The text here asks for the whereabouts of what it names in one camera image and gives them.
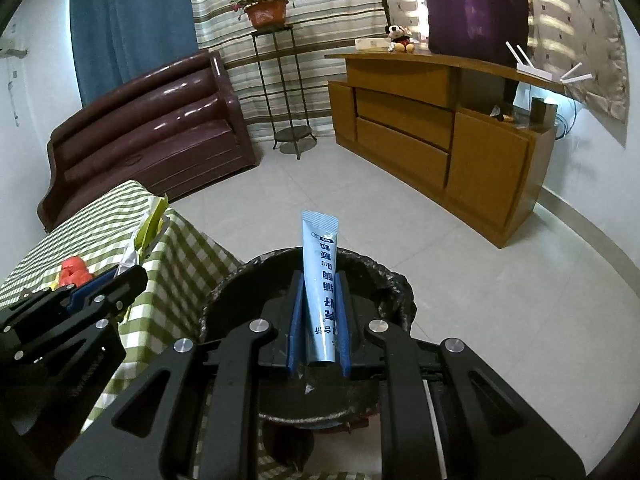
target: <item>silver screw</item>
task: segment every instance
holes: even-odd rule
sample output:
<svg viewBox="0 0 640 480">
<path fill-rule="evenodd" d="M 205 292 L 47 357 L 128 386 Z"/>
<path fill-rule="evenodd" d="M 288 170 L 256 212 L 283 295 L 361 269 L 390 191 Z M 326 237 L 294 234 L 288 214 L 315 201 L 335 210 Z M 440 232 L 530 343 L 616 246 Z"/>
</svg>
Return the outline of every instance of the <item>silver screw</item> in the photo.
<svg viewBox="0 0 640 480">
<path fill-rule="evenodd" d="M 369 330 L 372 332 L 386 332 L 389 330 L 389 324 L 383 319 L 373 319 L 369 321 Z"/>
<path fill-rule="evenodd" d="M 176 352 L 180 352 L 181 354 L 188 352 L 192 348 L 193 348 L 193 341 L 186 337 L 183 337 L 182 339 L 178 339 L 178 341 L 174 343 L 174 350 Z"/>
<path fill-rule="evenodd" d="M 465 344 L 455 337 L 450 337 L 444 342 L 444 348 L 449 350 L 449 352 L 453 352 L 457 354 L 458 352 L 462 352 L 465 349 Z"/>
<path fill-rule="evenodd" d="M 249 330 L 251 332 L 266 332 L 269 329 L 269 322 L 266 319 L 254 319 L 249 323 Z"/>
</svg>

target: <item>maroon leather sofa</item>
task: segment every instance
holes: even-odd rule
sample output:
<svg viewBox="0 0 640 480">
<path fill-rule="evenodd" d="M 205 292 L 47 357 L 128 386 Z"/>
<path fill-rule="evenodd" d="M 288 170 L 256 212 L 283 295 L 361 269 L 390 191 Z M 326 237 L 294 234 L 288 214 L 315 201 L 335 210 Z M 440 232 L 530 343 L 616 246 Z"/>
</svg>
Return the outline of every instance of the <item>maroon leather sofa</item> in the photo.
<svg viewBox="0 0 640 480">
<path fill-rule="evenodd" d="M 47 152 L 47 232 L 127 180 L 171 200 L 256 164 L 220 55 L 207 51 L 96 99 L 53 131 Z"/>
</svg>

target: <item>wooden cabinet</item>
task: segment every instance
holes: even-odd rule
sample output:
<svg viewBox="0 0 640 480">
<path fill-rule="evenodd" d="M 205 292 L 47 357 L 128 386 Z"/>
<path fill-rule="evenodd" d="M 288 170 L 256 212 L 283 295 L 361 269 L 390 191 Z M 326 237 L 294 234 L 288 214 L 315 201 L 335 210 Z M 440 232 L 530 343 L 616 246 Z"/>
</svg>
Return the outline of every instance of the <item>wooden cabinet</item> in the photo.
<svg viewBox="0 0 640 480">
<path fill-rule="evenodd" d="M 556 129 L 522 110 L 515 124 L 487 113 L 505 79 L 536 80 L 452 56 L 332 57 L 347 60 L 347 81 L 329 84 L 336 142 L 503 247 L 536 203 Z"/>
<path fill-rule="evenodd" d="M 497 121 L 456 114 L 447 194 L 503 227 L 520 185 L 529 142 Z"/>
</svg>

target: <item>metal plant stand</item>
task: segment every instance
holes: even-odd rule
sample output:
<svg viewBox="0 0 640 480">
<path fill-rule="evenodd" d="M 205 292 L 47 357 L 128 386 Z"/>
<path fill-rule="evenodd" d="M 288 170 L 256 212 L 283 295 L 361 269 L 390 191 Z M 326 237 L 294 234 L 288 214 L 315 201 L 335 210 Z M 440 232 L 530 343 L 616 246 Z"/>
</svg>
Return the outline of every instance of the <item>metal plant stand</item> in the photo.
<svg viewBox="0 0 640 480">
<path fill-rule="evenodd" d="M 305 125 L 294 126 L 293 125 L 293 117 L 291 115 L 291 106 L 289 104 L 289 95 L 287 92 L 291 92 L 292 90 L 287 90 L 286 81 L 284 79 L 284 73 L 282 72 L 282 62 L 280 61 L 280 51 L 278 49 L 278 40 L 276 38 L 276 33 L 281 32 L 283 30 L 288 30 L 291 35 L 291 44 L 293 45 L 293 56 L 296 59 L 296 69 L 298 70 L 298 82 L 300 83 L 300 95 L 302 96 L 302 105 L 305 109 Z M 276 59 L 278 61 L 278 69 L 280 70 L 280 81 L 282 83 L 282 90 L 277 92 L 271 92 L 270 94 L 267 92 L 267 87 L 264 83 L 264 75 L 262 74 L 262 65 L 260 63 L 260 55 L 258 54 L 258 45 L 255 43 L 255 38 L 258 36 L 265 36 L 267 34 L 271 34 L 273 38 L 273 46 L 276 53 Z M 317 140 L 314 137 L 314 134 L 311 130 L 311 126 L 309 125 L 309 114 L 306 110 L 306 101 L 305 101 L 305 91 L 302 88 L 302 76 L 300 75 L 300 64 L 298 63 L 298 53 L 296 48 L 296 40 L 293 37 L 293 25 L 274 25 L 273 27 L 265 27 L 259 30 L 254 30 L 251 33 L 251 36 L 254 40 L 254 50 L 255 50 L 255 59 L 258 62 L 258 69 L 260 70 L 260 79 L 262 81 L 262 90 L 264 91 L 264 98 L 267 101 L 267 110 L 269 111 L 269 119 L 271 121 L 271 127 L 273 129 L 273 149 L 275 150 L 279 142 L 293 142 L 293 146 L 296 150 L 296 156 L 298 160 L 300 160 L 300 150 L 298 149 L 298 141 L 300 139 L 304 139 L 307 136 L 313 137 L 314 140 Z M 276 126 L 273 122 L 273 114 L 271 113 L 271 104 L 269 102 L 269 96 L 284 94 L 284 102 L 287 105 L 287 117 L 289 119 L 289 127 L 284 128 L 282 130 L 276 131 Z"/>
</svg>

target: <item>mickey mouse plush toy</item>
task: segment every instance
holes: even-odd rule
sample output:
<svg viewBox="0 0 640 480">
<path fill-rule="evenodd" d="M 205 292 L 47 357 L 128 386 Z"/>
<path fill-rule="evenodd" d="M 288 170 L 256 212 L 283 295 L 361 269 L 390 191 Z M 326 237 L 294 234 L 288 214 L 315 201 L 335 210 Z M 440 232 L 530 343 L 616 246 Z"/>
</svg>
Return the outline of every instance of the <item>mickey mouse plush toy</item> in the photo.
<svg viewBox="0 0 640 480">
<path fill-rule="evenodd" d="M 391 40 L 389 45 L 389 52 L 409 52 L 412 53 L 415 50 L 414 43 L 418 43 L 411 38 L 411 31 L 400 25 L 387 25 L 385 31 Z"/>
</svg>

